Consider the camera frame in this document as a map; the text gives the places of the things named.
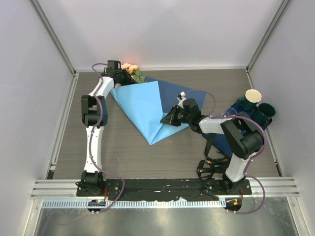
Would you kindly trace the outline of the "peach fake rose stem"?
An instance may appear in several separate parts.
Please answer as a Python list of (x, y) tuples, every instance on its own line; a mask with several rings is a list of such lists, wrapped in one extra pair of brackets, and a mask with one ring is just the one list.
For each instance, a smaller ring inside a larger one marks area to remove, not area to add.
[(136, 82), (136, 83), (145, 83), (145, 76), (142, 75), (141, 70), (139, 69), (138, 65), (131, 65), (129, 63), (124, 63), (122, 64), (122, 69), (125, 69), (131, 78)]

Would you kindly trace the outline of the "large blue wrapping paper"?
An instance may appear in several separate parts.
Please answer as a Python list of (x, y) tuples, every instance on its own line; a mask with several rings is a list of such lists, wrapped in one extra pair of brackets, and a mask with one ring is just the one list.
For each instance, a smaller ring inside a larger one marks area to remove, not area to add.
[(186, 128), (160, 122), (179, 101), (181, 92), (193, 90), (179, 84), (146, 77), (145, 83), (121, 86), (111, 93), (126, 116), (135, 125), (148, 144), (153, 145)]

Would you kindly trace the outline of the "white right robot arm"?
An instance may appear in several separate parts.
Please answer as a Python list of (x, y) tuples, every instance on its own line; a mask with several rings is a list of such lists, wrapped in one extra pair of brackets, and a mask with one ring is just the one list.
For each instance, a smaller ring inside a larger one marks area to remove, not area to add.
[[(201, 113), (194, 99), (182, 100), (161, 119), (163, 124), (179, 127), (188, 124), (198, 134), (209, 134), (204, 155), (196, 169), (207, 192), (234, 194), (247, 177), (249, 162), (259, 155), (265, 143), (262, 128), (243, 112), (236, 116), (215, 118)], [(212, 159), (209, 151), (217, 135), (224, 135), (232, 151), (231, 157)]]

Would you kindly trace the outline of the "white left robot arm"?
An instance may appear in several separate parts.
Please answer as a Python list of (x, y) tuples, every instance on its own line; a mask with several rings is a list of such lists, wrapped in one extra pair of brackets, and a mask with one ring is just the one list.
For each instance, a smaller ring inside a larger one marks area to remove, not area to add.
[(101, 143), (104, 127), (108, 122), (106, 97), (116, 85), (133, 85), (136, 81), (122, 67), (120, 61), (108, 60), (96, 87), (81, 97), (82, 123), (87, 133), (87, 157), (81, 180), (76, 183), (77, 196), (100, 196), (105, 191), (101, 165)]

